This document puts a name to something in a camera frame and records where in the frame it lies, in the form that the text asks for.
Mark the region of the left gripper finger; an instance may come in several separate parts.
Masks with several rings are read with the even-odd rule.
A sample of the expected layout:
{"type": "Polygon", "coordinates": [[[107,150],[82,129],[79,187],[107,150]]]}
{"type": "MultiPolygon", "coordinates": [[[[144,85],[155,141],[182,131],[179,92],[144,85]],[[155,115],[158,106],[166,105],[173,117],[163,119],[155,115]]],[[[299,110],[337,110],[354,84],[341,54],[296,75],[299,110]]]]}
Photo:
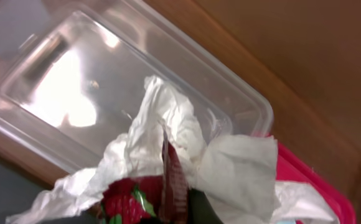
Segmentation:
{"type": "Polygon", "coordinates": [[[223,224],[203,192],[190,189],[188,203],[188,224],[223,224]]]}

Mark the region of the red snack wrapper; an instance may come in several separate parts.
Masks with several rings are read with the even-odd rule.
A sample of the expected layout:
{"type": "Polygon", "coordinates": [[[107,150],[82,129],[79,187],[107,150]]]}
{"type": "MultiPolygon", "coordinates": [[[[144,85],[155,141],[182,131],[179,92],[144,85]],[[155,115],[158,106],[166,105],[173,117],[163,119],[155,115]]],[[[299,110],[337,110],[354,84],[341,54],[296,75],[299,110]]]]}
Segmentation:
{"type": "Polygon", "coordinates": [[[174,146],[163,132],[163,174],[130,177],[109,185],[100,223],[187,223],[189,186],[174,146]]]}

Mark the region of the white napkin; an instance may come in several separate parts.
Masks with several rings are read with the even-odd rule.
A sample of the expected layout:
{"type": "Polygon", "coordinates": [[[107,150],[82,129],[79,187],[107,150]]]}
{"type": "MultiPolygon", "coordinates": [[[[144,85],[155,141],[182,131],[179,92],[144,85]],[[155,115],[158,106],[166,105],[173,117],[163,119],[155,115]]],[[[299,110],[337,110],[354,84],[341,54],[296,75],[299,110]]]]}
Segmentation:
{"type": "Polygon", "coordinates": [[[224,223],[338,223],[311,185],[276,180],[273,137],[223,135],[206,143],[190,100],[156,76],[129,131],[107,145],[99,165],[77,171],[42,191],[31,208],[7,223],[75,217],[103,199],[110,184],[127,177],[158,176],[167,189],[203,192],[224,223]]]}

